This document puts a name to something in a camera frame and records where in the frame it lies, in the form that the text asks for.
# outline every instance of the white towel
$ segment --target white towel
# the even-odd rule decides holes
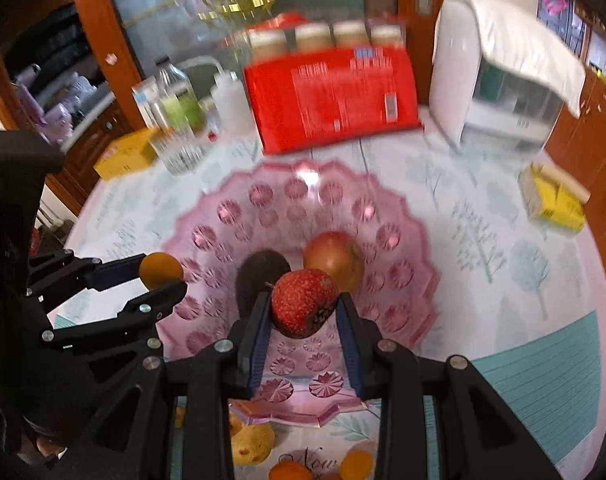
[[[554,32],[505,0],[460,1],[476,14],[481,51],[488,62],[551,89],[579,117],[586,69]],[[437,21],[435,51],[438,31]]]

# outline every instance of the white tablecloth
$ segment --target white tablecloth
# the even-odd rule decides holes
[[[421,118],[425,135],[377,136],[278,159],[335,158],[407,197],[411,213],[425,223],[431,259],[441,271],[434,295],[439,318],[418,353],[473,360],[563,476],[583,478],[606,428],[606,280],[590,230],[570,236],[532,224],[516,182],[519,165],[455,155],[425,109]],[[258,140],[250,139],[219,144],[190,174],[171,176],[156,163],[100,182],[68,247],[104,261],[154,251],[203,192],[262,158]],[[60,327],[112,317],[143,292],[138,280],[82,292],[51,319]],[[354,429],[355,420],[356,433],[375,438],[370,418],[368,412],[340,415],[339,431],[288,430],[288,442],[300,444],[310,431],[355,442],[352,430],[340,428]],[[276,459],[270,456],[266,466]],[[251,479],[259,473],[245,468],[238,474]]]

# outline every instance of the yellow package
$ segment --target yellow package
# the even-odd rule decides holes
[[[531,166],[519,174],[519,186],[530,220],[542,218],[577,232],[586,224],[579,200],[563,185],[535,173]]]
[[[157,158],[149,144],[150,137],[157,131],[158,128],[144,128],[112,140],[94,164],[94,170],[103,180],[145,170]]]

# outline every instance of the barcode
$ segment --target barcode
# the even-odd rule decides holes
[[[397,95],[385,94],[385,121],[393,123],[398,119]]]

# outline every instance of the pink fruit bowl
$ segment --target pink fruit bowl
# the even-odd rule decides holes
[[[404,197],[371,174],[302,160],[233,173],[177,219],[163,251],[183,265],[188,292],[158,323],[166,356],[192,356],[227,335],[238,319],[235,279],[246,257],[272,249],[298,269],[307,241],[330,230],[352,235],[363,250],[365,277],[352,295],[360,316],[374,320],[385,338],[414,348],[434,322],[439,282],[423,224]],[[334,314],[307,339],[273,329],[256,397],[232,408],[250,423],[301,426],[322,426],[337,413],[362,409],[347,378]]]

